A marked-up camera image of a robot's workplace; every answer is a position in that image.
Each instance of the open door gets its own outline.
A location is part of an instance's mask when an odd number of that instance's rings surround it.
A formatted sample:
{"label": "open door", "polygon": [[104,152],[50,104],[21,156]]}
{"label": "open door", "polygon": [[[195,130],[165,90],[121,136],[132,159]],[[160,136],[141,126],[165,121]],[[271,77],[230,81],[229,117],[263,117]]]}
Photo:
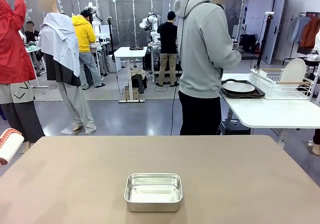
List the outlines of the open door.
{"label": "open door", "polygon": [[279,26],[281,22],[282,12],[284,9],[285,0],[274,0],[274,16],[270,24],[270,30],[268,33],[267,41],[265,44],[265,49],[263,52],[262,59],[267,63],[271,64],[272,55],[274,53],[274,47],[276,45],[276,40],[279,34]]}

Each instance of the dish rack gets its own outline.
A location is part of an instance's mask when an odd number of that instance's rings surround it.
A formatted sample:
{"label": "dish rack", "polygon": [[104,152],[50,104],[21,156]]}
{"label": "dish rack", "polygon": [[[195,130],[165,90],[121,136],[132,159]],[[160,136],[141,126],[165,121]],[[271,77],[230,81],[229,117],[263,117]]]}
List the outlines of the dish rack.
{"label": "dish rack", "polygon": [[266,99],[308,99],[313,81],[304,78],[302,82],[280,82],[283,70],[283,68],[266,68],[257,72],[252,69],[249,81],[266,93]]}

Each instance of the glass wall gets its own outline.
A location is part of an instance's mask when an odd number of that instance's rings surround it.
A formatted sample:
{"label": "glass wall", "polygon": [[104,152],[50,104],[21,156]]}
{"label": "glass wall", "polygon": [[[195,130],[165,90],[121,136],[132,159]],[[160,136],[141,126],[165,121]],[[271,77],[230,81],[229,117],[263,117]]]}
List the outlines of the glass wall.
{"label": "glass wall", "polygon": [[[112,34],[115,48],[120,46],[147,45],[151,40],[150,31],[144,31],[139,24],[149,12],[155,13],[158,23],[167,20],[167,13],[174,9],[176,0],[58,0],[60,9],[66,15],[79,14],[89,2],[98,7],[98,17],[102,19],[102,24],[107,25],[107,18],[111,18]],[[226,15],[229,24],[229,31],[232,34],[234,25],[239,22],[242,0],[229,0],[225,5]],[[8,0],[11,7],[14,7],[14,0]],[[38,12],[37,0],[26,0],[27,15],[26,20],[32,20],[35,28],[43,22],[44,14]]]}

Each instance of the man in gray hoodie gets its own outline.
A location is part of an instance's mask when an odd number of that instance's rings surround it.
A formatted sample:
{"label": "man in gray hoodie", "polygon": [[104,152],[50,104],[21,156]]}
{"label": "man in gray hoodie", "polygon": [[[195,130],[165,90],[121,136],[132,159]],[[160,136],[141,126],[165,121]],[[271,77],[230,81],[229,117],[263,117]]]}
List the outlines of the man in gray hoodie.
{"label": "man in gray hoodie", "polygon": [[232,49],[226,14],[212,1],[174,3],[174,11],[181,18],[177,34],[183,69],[179,87],[181,135],[217,134],[223,70],[241,61],[240,53]]}

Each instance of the person in yellow hoodie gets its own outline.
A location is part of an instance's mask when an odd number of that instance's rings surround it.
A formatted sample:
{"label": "person in yellow hoodie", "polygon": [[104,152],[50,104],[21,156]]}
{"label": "person in yellow hoodie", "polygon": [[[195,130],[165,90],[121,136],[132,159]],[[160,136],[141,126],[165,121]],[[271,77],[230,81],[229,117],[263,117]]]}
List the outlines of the person in yellow hoodie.
{"label": "person in yellow hoodie", "polygon": [[91,18],[92,14],[89,10],[84,10],[79,15],[71,18],[79,43],[80,81],[83,90],[89,88],[84,71],[85,65],[90,69],[94,86],[96,88],[105,86],[104,83],[101,83],[101,76],[90,50],[90,44],[96,42],[94,29],[89,22]]}

